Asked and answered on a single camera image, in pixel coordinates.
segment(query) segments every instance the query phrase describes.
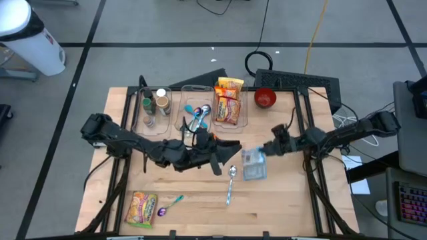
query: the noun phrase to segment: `white cable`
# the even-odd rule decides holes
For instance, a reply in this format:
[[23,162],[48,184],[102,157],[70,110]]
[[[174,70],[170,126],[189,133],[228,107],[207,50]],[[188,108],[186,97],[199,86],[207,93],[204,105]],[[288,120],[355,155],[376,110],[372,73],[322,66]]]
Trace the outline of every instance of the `white cable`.
[[[335,120],[337,120],[337,121],[340,122],[340,126],[338,128],[345,126],[346,125],[346,121],[353,121],[353,122],[357,121],[356,117],[343,117],[343,116],[340,116],[340,115],[337,115],[337,114],[334,114],[332,117]],[[362,141],[364,141],[365,143],[367,143],[367,144],[369,144],[371,146],[378,147],[380,145],[380,143],[378,142],[378,140],[376,139],[376,137],[373,136],[373,135],[371,135],[371,137],[374,138],[375,143],[371,143],[368,140],[366,140],[365,138],[362,138]]]

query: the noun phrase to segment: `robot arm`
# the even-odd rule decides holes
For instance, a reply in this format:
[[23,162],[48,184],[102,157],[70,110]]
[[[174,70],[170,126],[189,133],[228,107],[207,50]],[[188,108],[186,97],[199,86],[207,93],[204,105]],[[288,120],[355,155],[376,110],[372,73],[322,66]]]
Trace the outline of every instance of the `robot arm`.
[[396,117],[387,111],[371,114],[358,122],[327,133],[313,127],[299,137],[291,137],[284,125],[278,125],[272,129],[274,140],[264,143],[260,151],[267,156],[282,156],[285,153],[312,148],[313,155],[323,158],[337,146],[347,145],[371,135],[391,137],[396,135],[399,129]]
[[122,129],[109,115],[100,113],[92,114],[80,132],[90,144],[104,143],[109,155],[127,157],[135,149],[145,153],[157,166],[167,167],[172,164],[179,172],[210,163],[213,173],[221,175],[219,163],[226,164],[242,148],[239,141],[218,139],[206,129],[196,131],[197,142],[191,149],[187,149],[183,139],[150,141]]

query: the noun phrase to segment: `keyboard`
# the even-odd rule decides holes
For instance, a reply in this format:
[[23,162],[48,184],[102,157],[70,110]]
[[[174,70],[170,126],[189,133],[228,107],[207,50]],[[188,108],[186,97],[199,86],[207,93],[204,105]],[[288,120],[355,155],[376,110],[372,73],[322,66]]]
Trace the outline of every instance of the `keyboard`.
[[427,189],[395,182],[399,221],[427,226]]

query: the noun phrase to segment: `spoon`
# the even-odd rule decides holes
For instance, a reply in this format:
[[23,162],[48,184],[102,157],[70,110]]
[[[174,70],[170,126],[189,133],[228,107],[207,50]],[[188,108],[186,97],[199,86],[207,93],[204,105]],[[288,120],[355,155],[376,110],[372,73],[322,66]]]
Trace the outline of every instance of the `spoon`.
[[178,197],[178,198],[177,198],[173,203],[169,204],[169,205],[168,205],[168,206],[166,206],[166,207],[161,207],[161,208],[159,209],[159,211],[157,212],[157,215],[158,215],[159,217],[164,216],[164,215],[166,214],[166,209],[168,209],[168,208],[172,207],[175,203],[177,203],[177,202],[181,201],[183,198],[184,198],[184,195],[181,195],[181,196],[179,196],[179,197]]
[[211,112],[211,106],[209,106],[208,104],[201,106],[201,117],[200,117],[199,122],[197,123],[197,126],[195,126],[194,131],[197,131],[197,129],[200,127],[200,123],[203,121],[203,118],[206,115],[208,115],[210,112]]
[[228,171],[228,175],[230,176],[230,186],[228,187],[228,195],[227,195],[227,205],[230,204],[230,199],[232,198],[232,186],[233,186],[233,177],[238,174],[238,168],[235,165],[230,167]]
[[[193,114],[193,107],[191,106],[191,105],[186,105],[185,107],[184,107],[184,110],[187,112],[187,113],[189,113],[189,114]],[[204,122],[204,121],[202,121],[201,122],[201,126],[203,127],[203,128],[206,128],[207,129],[207,124]]]
[[[196,117],[199,117],[200,116],[200,114],[202,114],[201,113],[201,109],[200,109],[200,107],[196,107],[195,109],[194,109],[194,111],[193,111],[193,119],[191,120],[191,123],[190,123],[190,125],[189,125],[189,127],[188,127],[188,129],[191,129],[192,127],[193,127],[193,124],[194,124],[194,121],[195,121],[195,119],[196,119]],[[185,135],[185,136],[187,136],[187,137],[189,137],[190,136],[190,132],[189,131],[187,131],[187,134]]]

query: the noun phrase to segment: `table leg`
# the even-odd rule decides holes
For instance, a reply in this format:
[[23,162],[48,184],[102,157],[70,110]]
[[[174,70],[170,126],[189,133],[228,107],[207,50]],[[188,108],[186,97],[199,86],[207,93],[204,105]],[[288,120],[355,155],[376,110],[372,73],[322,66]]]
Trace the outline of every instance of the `table leg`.
[[384,173],[387,167],[399,169],[399,152],[389,153],[379,159],[365,163],[359,167],[347,170],[348,183],[354,183],[367,177]]

